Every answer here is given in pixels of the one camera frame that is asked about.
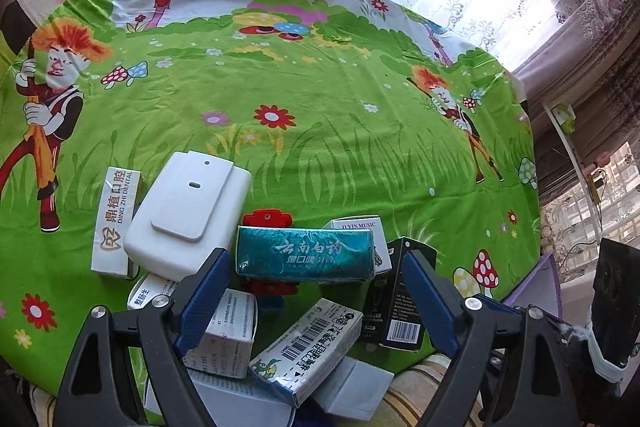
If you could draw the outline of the purple white cardboard box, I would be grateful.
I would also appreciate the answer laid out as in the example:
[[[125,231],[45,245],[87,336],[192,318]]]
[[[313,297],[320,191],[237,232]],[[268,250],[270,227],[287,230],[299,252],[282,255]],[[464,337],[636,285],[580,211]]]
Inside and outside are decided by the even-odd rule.
[[[535,306],[560,319],[563,315],[561,286],[553,255],[542,256],[502,302],[509,307]]]

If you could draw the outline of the white plastic device case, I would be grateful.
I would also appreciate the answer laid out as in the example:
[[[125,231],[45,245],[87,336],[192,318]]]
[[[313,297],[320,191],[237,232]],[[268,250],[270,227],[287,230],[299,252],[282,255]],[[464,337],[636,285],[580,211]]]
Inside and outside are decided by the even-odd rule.
[[[126,254],[171,281],[198,272],[214,249],[230,247],[252,181],[230,160],[173,153],[131,221]]]

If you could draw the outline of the white text medicine box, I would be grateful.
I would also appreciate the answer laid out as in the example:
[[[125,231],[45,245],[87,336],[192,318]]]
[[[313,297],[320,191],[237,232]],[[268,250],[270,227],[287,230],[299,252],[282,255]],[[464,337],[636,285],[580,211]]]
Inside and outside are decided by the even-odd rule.
[[[188,369],[228,378],[245,378],[257,331],[253,294],[227,288],[198,347],[183,357]]]

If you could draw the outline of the white dental box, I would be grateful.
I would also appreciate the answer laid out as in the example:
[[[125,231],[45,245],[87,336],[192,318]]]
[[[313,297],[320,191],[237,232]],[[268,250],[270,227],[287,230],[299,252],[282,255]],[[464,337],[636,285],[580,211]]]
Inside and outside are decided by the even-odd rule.
[[[141,174],[122,167],[106,169],[94,226],[91,271],[132,280],[139,267],[124,248],[125,235],[136,209]]]

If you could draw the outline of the white side table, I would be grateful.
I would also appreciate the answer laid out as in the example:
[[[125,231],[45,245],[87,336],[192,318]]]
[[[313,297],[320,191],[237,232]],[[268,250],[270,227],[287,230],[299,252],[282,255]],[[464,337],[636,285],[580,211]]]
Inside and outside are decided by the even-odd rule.
[[[553,129],[559,135],[561,143],[563,144],[564,150],[567,153],[568,158],[570,158],[570,163],[572,164],[573,170],[577,176],[577,180],[579,182],[582,191],[585,194],[587,208],[589,210],[589,219],[591,221],[591,225],[593,227],[594,237],[597,241],[600,241],[602,236],[602,225],[600,221],[600,217],[598,215],[599,207],[594,202],[594,199],[591,194],[590,187],[587,183],[586,177],[582,174],[582,164],[579,161],[579,157],[573,145],[573,142],[570,141],[570,137],[564,133],[559,124],[559,121],[556,119],[554,114],[552,113],[552,109],[549,107],[547,103],[542,104],[544,108],[544,113],[547,114]]]

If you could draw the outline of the green cartoon tablecloth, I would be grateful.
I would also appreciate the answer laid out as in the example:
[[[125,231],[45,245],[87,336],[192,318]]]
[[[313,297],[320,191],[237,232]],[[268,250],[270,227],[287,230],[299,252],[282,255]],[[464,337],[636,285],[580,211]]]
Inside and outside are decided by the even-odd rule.
[[[56,392],[89,309],[107,169],[178,152],[252,175],[245,211],[378,216],[506,297],[539,254],[528,117],[485,50],[390,0],[16,0],[1,19],[1,355]]]

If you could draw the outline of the teal toothpaste box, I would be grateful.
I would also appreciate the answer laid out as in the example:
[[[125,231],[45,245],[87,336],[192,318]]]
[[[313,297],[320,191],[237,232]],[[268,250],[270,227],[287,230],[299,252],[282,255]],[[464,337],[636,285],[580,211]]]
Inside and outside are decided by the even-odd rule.
[[[341,258],[345,249],[329,230],[241,227],[235,271],[248,279],[275,282],[369,282],[354,277],[355,270]]]

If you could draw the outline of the pink curtain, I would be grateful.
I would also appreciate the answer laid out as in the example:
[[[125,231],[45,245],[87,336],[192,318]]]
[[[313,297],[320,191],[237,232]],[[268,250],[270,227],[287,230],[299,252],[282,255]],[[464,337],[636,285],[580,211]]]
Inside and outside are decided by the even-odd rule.
[[[551,1],[559,28],[515,71],[516,93],[532,124],[543,202],[577,180],[547,109],[574,109],[570,142],[584,166],[623,143],[639,144],[638,0]]]

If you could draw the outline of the striped beige cushion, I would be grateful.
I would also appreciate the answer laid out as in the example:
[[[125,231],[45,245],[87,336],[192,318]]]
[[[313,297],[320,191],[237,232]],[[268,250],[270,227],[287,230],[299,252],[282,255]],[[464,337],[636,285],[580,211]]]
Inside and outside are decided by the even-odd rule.
[[[444,379],[449,366],[446,355],[430,355],[397,374],[370,421],[339,416],[337,426],[416,426]],[[49,392],[23,379],[18,395],[38,426],[51,426],[56,399]]]

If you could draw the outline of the white flat box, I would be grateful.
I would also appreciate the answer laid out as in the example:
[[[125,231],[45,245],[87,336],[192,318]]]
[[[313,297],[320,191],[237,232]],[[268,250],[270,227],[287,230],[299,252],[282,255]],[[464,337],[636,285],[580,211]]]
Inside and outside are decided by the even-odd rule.
[[[295,409],[253,378],[226,378],[189,369],[207,412],[221,427],[290,427]]]

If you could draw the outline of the plain white square box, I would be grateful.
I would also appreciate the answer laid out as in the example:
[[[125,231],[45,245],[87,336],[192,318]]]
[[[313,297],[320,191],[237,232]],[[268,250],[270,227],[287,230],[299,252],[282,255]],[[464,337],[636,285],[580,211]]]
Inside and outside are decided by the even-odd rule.
[[[394,374],[345,357],[311,398],[326,413],[354,421],[370,421]]]

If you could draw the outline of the white saxophone music box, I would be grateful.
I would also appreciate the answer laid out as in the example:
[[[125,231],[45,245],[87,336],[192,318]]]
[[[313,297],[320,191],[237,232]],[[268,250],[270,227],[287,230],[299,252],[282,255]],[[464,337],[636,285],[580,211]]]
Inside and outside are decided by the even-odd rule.
[[[392,269],[380,216],[334,218],[322,229],[334,232],[346,247],[341,258],[345,259],[349,269],[355,270],[354,277],[371,280],[375,275]]]

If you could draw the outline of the white barcode medicine box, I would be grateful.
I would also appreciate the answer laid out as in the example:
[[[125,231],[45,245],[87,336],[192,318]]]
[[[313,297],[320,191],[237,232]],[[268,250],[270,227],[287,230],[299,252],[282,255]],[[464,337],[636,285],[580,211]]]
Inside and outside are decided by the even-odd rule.
[[[250,361],[250,373],[297,409],[352,349],[362,320],[361,312],[322,298]]]

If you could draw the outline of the green tissue pack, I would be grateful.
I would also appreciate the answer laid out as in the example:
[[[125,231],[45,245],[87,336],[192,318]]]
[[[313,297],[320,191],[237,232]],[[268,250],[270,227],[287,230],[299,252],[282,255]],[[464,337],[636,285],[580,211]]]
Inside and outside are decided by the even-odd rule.
[[[576,114],[570,104],[559,103],[552,107],[552,115],[564,134],[570,135],[576,129]]]

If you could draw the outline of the black product box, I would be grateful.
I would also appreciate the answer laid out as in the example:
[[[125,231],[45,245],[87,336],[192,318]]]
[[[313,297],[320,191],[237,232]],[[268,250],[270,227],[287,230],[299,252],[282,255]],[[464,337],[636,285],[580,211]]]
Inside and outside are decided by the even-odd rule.
[[[387,250],[392,269],[378,274],[369,285],[362,310],[360,340],[388,349],[416,352],[422,347],[425,329],[404,283],[401,261],[405,254],[413,253],[424,257],[435,268],[437,251],[410,237],[394,239],[387,244]]]

